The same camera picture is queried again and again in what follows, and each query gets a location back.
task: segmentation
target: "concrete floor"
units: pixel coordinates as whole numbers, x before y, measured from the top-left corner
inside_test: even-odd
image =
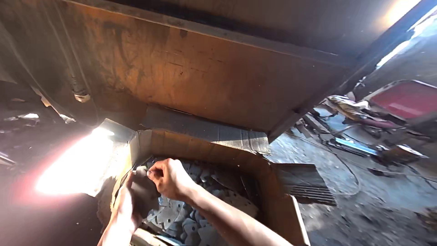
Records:
[[[343,116],[329,119],[329,125],[343,129]],[[373,141],[359,128],[346,132],[362,141]],[[436,233],[423,226],[416,212],[437,206],[437,183],[416,176],[375,176],[365,167],[386,167],[344,151],[333,151],[318,138],[303,140],[282,134],[271,144],[270,160],[279,163],[312,163],[336,197],[337,207],[300,204],[302,217],[313,246],[433,245]],[[406,168],[406,174],[414,173]]]

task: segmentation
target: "cable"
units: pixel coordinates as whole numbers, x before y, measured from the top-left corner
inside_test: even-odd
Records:
[[[338,156],[335,152],[333,152],[333,151],[331,150],[330,147],[327,146],[328,149],[326,149],[326,148],[324,148],[324,147],[322,147],[322,146],[320,146],[320,145],[318,145],[318,144],[316,144],[316,143],[313,143],[313,142],[311,142],[311,141],[308,140],[308,139],[304,139],[304,138],[302,138],[302,137],[300,137],[300,136],[291,135],[291,134],[290,134],[290,136],[298,137],[298,138],[300,138],[300,139],[302,139],[302,140],[305,140],[305,141],[311,143],[312,145],[314,145],[314,146],[316,146],[316,147],[318,147],[318,148],[321,148],[321,149],[323,149],[323,150],[325,150],[325,151],[328,151],[328,152],[334,154],[334,155],[335,155],[335,156],[340,160],[340,162],[343,163],[343,164],[347,167],[347,169],[349,169],[349,171],[352,173],[352,175],[354,175],[354,177],[355,177],[355,179],[356,179],[356,181],[357,181],[358,188],[359,188],[358,191],[355,192],[355,193],[352,193],[352,194],[344,194],[344,193],[342,193],[342,194],[337,194],[337,195],[355,195],[355,194],[357,194],[358,192],[360,192],[360,190],[361,190],[361,184],[360,184],[360,182],[359,182],[359,179],[358,179],[357,175],[356,175],[356,174],[355,174],[355,173],[350,169],[350,167],[348,166],[348,164],[346,164],[346,162],[344,162],[344,161],[342,160],[342,158],[340,158],[340,156]],[[391,174],[400,174],[400,175],[405,175],[405,176],[420,177],[420,178],[423,178],[423,179],[425,179],[425,180],[428,180],[428,181],[431,181],[431,182],[435,182],[435,183],[437,183],[436,180],[432,180],[432,179],[437,179],[437,176],[423,176],[423,175],[419,175],[419,174],[407,174],[407,173],[403,173],[403,172],[384,171],[384,170],[379,170],[379,169],[375,169],[375,168],[365,167],[365,166],[363,166],[363,165],[361,165],[361,164],[359,164],[359,163],[357,163],[357,162],[354,162],[354,161],[349,160],[349,159],[347,159],[347,158],[345,158],[345,159],[346,159],[348,162],[350,162],[351,164],[353,164],[354,166],[357,166],[357,167],[359,167],[359,168],[361,168],[361,169],[363,169],[363,170],[368,170],[368,169],[370,169],[370,170],[374,170],[374,171],[377,171],[377,172],[384,172],[384,173],[391,173]]]
[[[293,136],[293,137],[298,137],[298,138],[300,138],[300,139],[303,139],[303,140],[305,140],[305,141],[307,141],[307,142],[309,142],[309,143],[311,143],[312,145],[314,145],[314,146],[316,146],[316,147],[318,147],[318,148],[321,148],[321,149],[323,149],[324,151],[327,151],[327,152],[330,152],[330,153],[332,153],[332,154],[334,154],[336,157],[337,157],[337,159],[341,162],[341,163],[343,163],[343,165],[345,165],[346,166],[346,168],[350,171],[350,173],[354,176],[354,178],[355,178],[355,180],[356,180],[356,184],[357,184],[357,191],[356,192],[354,192],[354,193],[333,193],[334,195],[343,195],[343,196],[353,196],[353,195],[356,195],[356,194],[358,194],[360,191],[361,191],[361,183],[360,183],[360,180],[358,179],[358,177],[357,177],[357,175],[352,171],[352,169],[350,169],[350,167],[336,154],[336,153],[334,153],[328,146],[327,146],[327,148],[328,149],[326,149],[326,148],[324,148],[324,147],[322,147],[322,146],[320,146],[320,145],[318,145],[318,144],[316,144],[316,143],[313,143],[313,142],[311,142],[310,140],[308,140],[308,139],[304,139],[304,138],[302,138],[302,137],[300,137],[300,136],[296,136],[296,135],[290,135],[290,136]]]
[[[346,134],[346,133],[344,133],[344,132],[343,132],[343,134],[346,135],[348,138],[351,138],[351,139],[353,139],[353,140],[355,140],[355,141],[357,141],[357,142],[359,142],[359,143],[362,143],[362,144],[365,144],[365,145],[371,145],[371,144],[365,143],[365,142],[363,142],[363,141],[360,141],[360,140],[358,140],[358,139],[356,139],[356,138],[354,138],[354,137],[351,137],[350,135],[348,135],[348,134]]]

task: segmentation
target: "dirt floor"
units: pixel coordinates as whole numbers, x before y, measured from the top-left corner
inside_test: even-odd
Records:
[[[341,129],[345,127],[342,120],[336,116],[329,123]],[[370,135],[359,129],[347,133],[371,141]],[[342,163],[317,137],[303,140],[300,133],[295,135],[282,134],[274,141],[269,159],[315,164],[338,202],[337,207],[300,204],[313,246],[437,245],[436,231],[426,226],[420,215],[437,206],[437,183],[416,176],[373,175],[366,167],[386,167],[370,158],[334,150]],[[403,172],[415,174],[408,168]]]
[[[102,226],[94,197],[35,191],[39,175],[62,146],[88,131],[79,124],[55,124],[0,133],[1,151],[16,162],[0,165],[1,245],[97,245]]]
[[[42,162],[47,156],[56,156],[59,143],[88,130],[79,125],[28,127],[25,140],[19,134],[0,134],[2,151],[17,161],[15,167],[0,165],[0,242],[9,246],[29,242],[37,246],[97,244],[101,225],[93,197],[35,197],[29,192],[38,175],[35,167],[44,167]],[[302,135],[297,136],[281,135],[272,143],[269,158],[282,163],[315,164],[338,202],[337,207],[300,204],[313,246],[436,245],[437,233],[426,227],[417,213],[437,205],[437,183],[415,176],[375,176],[363,167],[383,166],[335,151],[351,172],[316,138],[303,140],[299,138]]]

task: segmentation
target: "debris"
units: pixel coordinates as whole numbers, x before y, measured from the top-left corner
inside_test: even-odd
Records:
[[[319,121],[317,121],[310,114],[306,114],[302,118],[308,125],[310,125],[312,128],[314,128],[317,132],[322,133],[322,134],[329,133],[328,129],[326,129],[326,127],[324,127]]]
[[[308,131],[308,129],[305,128],[305,124],[302,121],[296,122],[296,128],[299,130],[300,133],[305,135],[306,138],[311,138],[311,133]]]

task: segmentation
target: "cardboard box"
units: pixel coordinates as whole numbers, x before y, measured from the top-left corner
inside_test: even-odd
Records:
[[[105,120],[102,126],[115,132],[116,136],[118,132],[123,132],[125,137],[131,137],[127,141],[130,151],[125,155],[124,167],[115,179],[111,209],[123,176],[136,163],[143,162],[152,155],[202,160],[230,170],[238,169],[257,179],[262,198],[260,222],[295,246],[310,245],[296,199],[283,191],[271,163],[262,155],[165,130],[134,132],[108,120]],[[139,237],[140,234],[143,239],[149,238],[148,243],[151,245],[165,245],[158,236],[144,230],[137,232],[135,237]]]

